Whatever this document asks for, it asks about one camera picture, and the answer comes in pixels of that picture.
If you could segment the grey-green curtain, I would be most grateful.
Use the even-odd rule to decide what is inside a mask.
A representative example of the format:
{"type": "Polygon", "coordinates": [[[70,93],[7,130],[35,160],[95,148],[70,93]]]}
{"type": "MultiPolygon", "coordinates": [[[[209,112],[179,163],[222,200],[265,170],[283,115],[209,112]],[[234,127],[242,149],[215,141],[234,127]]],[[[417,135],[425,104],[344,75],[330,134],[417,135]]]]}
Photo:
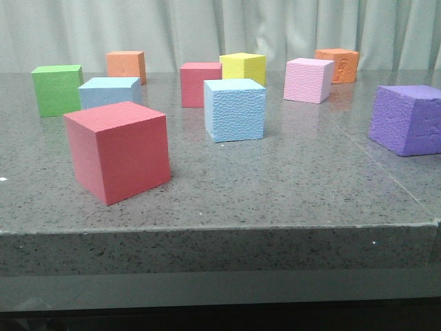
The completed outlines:
{"type": "Polygon", "coordinates": [[[360,54],[361,70],[440,67],[439,1],[2,1],[1,71],[81,64],[141,50],[149,72],[222,54],[264,54],[269,70],[320,48],[360,54]]]}

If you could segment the orange foam cube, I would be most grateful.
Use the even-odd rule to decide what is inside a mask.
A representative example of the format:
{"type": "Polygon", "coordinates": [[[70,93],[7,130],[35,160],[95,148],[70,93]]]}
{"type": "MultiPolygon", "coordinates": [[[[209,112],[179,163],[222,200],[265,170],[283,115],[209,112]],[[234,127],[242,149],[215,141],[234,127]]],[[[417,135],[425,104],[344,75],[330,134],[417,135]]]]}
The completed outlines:
{"type": "Polygon", "coordinates": [[[333,84],[353,83],[358,70],[359,52],[343,48],[325,48],[315,50],[315,59],[334,61],[333,84]]]}
{"type": "Polygon", "coordinates": [[[138,77],[147,83],[144,51],[114,51],[105,55],[109,77],[138,77]]]}

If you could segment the purple foam cube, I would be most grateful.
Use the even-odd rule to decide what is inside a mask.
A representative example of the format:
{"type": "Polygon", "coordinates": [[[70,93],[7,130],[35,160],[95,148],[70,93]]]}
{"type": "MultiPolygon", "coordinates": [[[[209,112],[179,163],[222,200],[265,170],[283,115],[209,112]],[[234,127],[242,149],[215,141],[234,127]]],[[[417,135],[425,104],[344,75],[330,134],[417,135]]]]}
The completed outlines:
{"type": "Polygon", "coordinates": [[[378,86],[369,138],[401,157],[440,153],[440,90],[378,86]]]}

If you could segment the small red foam cube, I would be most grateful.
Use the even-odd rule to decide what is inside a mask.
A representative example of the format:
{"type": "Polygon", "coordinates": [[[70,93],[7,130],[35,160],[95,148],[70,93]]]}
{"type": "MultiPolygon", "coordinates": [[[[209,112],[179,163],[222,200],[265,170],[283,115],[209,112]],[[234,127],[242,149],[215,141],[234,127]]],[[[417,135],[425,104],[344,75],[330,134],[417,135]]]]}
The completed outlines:
{"type": "Polygon", "coordinates": [[[220,62],[187,62],[180,68],[181,105],[184,108],[204,107],[204,81],[222,78],[220,62]]]}

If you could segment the right orange foam cube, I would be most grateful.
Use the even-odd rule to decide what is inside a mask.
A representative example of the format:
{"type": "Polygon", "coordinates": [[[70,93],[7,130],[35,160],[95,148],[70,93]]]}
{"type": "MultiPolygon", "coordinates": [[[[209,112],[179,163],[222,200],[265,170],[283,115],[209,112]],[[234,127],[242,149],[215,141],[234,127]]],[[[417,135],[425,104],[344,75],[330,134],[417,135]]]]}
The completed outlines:
{"type": "Polygon", "coordinates": [[[315,59],[334,61],[333,84],[353,83],[358,70],[359,52],[343,48],[325,48],[315,50],[315,59]]]}

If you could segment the large red foam cube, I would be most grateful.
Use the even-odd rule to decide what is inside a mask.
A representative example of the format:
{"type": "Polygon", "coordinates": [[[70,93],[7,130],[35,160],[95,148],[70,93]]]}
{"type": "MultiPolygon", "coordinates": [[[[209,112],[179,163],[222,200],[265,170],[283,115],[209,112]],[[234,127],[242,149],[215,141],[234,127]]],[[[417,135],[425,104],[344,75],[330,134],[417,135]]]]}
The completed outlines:
{"type": "Polygon", "coordinates": [[[125,101],[63,118],[76,180],[104,204],[171,179],[165,114],[125,101]]]}

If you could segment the smooth light blue foam cube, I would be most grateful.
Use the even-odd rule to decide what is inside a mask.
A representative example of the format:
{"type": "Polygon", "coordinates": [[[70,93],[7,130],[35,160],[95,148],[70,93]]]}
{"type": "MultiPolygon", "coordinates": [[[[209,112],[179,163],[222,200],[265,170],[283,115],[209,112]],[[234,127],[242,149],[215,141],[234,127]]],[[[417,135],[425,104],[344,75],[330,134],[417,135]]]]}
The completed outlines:
{"type": "Polygon", "coordinates": [[[79,87],[79,95],[82,110],[124,101],[143,102],[138,77],[94,77],[79,87]]]}

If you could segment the left orange foam cube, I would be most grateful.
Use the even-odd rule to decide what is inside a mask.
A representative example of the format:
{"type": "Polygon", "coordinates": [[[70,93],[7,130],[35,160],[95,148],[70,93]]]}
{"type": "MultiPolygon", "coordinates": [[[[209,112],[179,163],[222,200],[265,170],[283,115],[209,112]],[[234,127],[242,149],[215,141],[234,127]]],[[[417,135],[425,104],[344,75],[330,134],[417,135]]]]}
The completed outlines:
{"type": "Polygon", "coordinates": [[[138,77],[147,83],[144,51],[114,51],[105,55],[109,77],[138,77]]]}

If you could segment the textured light blue foam cube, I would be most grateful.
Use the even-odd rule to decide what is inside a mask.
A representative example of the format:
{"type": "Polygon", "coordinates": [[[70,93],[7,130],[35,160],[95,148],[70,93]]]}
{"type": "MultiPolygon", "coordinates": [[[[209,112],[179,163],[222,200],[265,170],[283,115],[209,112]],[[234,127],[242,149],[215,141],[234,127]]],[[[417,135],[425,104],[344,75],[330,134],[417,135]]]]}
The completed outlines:
{"type": "Polygon", "coordinates": [[[205,129],[213,142],[262,139],[266,88],[253,79],[204,81],[205,129]]]}

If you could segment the green foam cube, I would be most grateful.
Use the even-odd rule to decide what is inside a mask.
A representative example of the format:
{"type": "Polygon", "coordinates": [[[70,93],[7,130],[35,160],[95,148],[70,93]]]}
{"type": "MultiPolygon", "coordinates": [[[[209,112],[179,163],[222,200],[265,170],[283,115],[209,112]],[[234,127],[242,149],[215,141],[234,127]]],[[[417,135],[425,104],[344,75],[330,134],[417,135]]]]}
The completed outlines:
{"type": "Polygon", "coordinates": [[[82,65],[39,66],[31,76],[40,117],[57,117],[81,109],[82,65]]]}

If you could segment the yellow foam cube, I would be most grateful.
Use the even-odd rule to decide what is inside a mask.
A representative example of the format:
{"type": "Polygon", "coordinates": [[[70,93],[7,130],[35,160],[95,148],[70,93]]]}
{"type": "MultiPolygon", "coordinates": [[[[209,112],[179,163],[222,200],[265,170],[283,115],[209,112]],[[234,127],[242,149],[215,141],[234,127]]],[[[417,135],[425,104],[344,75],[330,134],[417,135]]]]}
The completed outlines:
{"type": "Polygon", "coordinates": [[[253,79],[266,85],[266,56],[262,54],[234,53],[219,56],[223,79],[253,79]]]}

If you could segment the pink foam cube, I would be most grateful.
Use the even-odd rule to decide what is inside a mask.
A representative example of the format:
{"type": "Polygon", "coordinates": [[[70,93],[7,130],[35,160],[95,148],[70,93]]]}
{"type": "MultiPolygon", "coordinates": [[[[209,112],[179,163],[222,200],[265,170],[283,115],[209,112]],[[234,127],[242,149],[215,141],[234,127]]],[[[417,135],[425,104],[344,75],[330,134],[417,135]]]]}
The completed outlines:
{"type": "Polygon", "coordinates": [[[288,61],[283,99],[322,103],[330,95],[333,73],[332,60],[297,58],[288,61]]]}

